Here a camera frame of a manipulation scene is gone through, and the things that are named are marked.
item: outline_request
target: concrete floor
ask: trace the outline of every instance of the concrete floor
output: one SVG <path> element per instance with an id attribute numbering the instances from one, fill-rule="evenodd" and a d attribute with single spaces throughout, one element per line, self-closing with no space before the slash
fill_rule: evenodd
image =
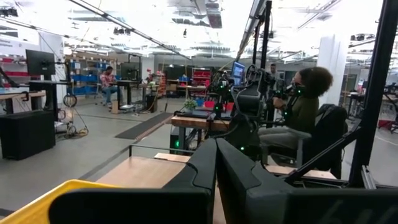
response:
<path id="1" fill-rule="evenodd" d="M 115 135 L 160 113 L 164 110 L 166 101 L 167 99 L 159 100 L 158 112 L 154 114 L 134 116 L 111 114 L 104 106 L 94 105 L 91 99 L 81 100 L 76 109 L 88 126 L 89 135 L 81 139 L 59 141 L 53 149 L 23 161 L 0 159 L 0 211 L 17 210 L 69 179 L 97 180 L 127 158 L 126 148 L 133 143 L 133 140 L 118 139 Z M 182 103 L 183 99 L 169 99 L 167 112 L 179 110 Z M 77 128 L 83 128 L 77 116 L 75 124 Z M 167 147 L 170 128 L 170 124 L 163 125 L 139 144 Z M 349 176 L 353 149 L 354 143 L 345 149 L 344 179 Z M 135 147 L 133 154 L 153 157 L 157 152 L 161 150 Z M 377 182 L 398 185 L 396 159 L 398 160 L 396 135 L 378 130 L 370 165 Z"/>

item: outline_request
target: black clamp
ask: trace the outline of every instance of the black clamp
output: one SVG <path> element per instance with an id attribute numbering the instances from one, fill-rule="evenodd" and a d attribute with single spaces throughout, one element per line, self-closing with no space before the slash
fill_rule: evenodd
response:
<path id="1" fill-rule="evenodd" d="M 23 101 L 29 101 L 29 92 L 28 91 L 23 91 L 21 94 L 25 94 L 25 97 L 22 98 Z"/>

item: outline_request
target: wooden table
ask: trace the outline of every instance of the wooden table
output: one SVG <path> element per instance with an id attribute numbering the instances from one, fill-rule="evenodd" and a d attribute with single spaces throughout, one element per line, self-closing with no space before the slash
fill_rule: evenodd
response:
<path id="1" fill-rule="evenodd" d="M 97 182 L 121 187 L 158 189 L 175 177 L 184 166 L 183 162 L 133 156 L 105 174 Z M 226 223 L 218 188 L 215 192 L 213 223 Z"/>
<path id="2" fill-rule="evenodd" d="M 206 119 L 188 118 L 181 116 L 174 116 L 172 118 L 172 125 L 178 127 L 178 141 L 180 143 L 178 147 L 179 149 L 184 149 L 186 128 L 196 128 L 201 130 L 207 130 L 209 128 Z M 226 131 L 228 129 L 228 126 L 229 121 L 215 120 L 211 124 L 211 130 Z"/>
<path id="3" fill-rule="evenodd" d="M 41 109 L 42 102 L 40 98 L 45 96 L 45 91 L 29 91 L 29 88 L 0 88 L 0 100 L 6 101 L 6 111 L 7 114 L 14 113 L 14 102 L 13 100 L 24 100 L 26 99 L 26 94 L 23 91 L 29 92 L 30 106 L 32 110 Z"/>
<path id="4" fill-rule="evenodd" d="M 180 155 L 171 155 L 166 153 L 158 153 L 154 157 L 155 159 L 165 160 L 165 161 L 174 161 L 174 162 L 188 162 L 189 156 L 180 156 Z M 282 166 L 275 166 L 275 165 L 267 165 L 266 169 L 273 173 L 279 175 L 286 175 L 295 170 L 293 167 L 282 167 Z M 310 170 L 308 173 L 304 175 L 305 177 L 318 177 L 324 179 L 334 179 L 336 177 L 327 171 L 320 171 L 320 170 Z"/>

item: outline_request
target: curly hair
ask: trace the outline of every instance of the curly hair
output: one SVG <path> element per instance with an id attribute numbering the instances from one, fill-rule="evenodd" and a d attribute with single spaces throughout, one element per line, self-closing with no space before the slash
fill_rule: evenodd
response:
<path id="1" fill-rule="evenodd" d="M 333 75 L 322 67 L 305 68 L 299 74 L 305 86 L 304 96 L 309 98 L 322 96 L 333 84 Z"/>

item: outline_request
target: man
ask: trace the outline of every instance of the man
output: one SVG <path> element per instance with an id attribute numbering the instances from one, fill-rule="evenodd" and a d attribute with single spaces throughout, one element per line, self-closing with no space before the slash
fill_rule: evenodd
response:
<path id="1" fill-rule="evenodd" d="M 270 74 L 273 78 L 275 78 L 275 84 L 274 84 L 274 86 L 269 87 L 267 99 L 272 97 L 272 92 L 274 90 L 281 90 L 281 89 L 283 89 L 283 87 L 285 85 L 285 80 L 283 79 L 282 75 L 279 75 L 279 73 L 277 72 L 276 64 L 274 64 L 274 63 L 271 64 Z"/>
<path id="2" fill-rule="evenodd" d="M 113 85 L 116 81 L 114 75 L 112 74 L 113 67 L 108 66 L 106 70 L 101 74 L 101 83 L 102 83 L 102 92 L 105 94 L 106 97 L 106 104 L 111 105 L 111 95 L 118 91 L 118 88 Z"/>

